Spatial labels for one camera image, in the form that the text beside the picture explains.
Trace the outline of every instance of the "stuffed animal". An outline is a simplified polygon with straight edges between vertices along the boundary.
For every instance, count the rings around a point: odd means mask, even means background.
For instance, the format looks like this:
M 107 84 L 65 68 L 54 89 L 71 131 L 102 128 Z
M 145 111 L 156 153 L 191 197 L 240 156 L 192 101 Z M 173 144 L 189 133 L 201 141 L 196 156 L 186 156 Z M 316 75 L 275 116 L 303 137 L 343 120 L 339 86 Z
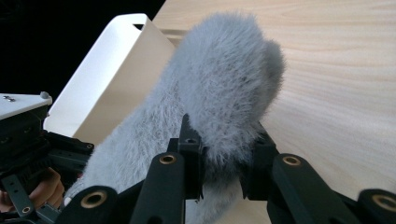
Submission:
M 144 103 L 96 147 L 65 198 L 91 186 L 120 193 L 143 180 L 187 113 L 208 151 L 204 198 L 187 200 L 186 223 L 215 222 L 241 196 L 238 164 L 251 163 L 249 145 L 283 72 L 279 45 L 253 15 L 212 14 L 186 34 Z

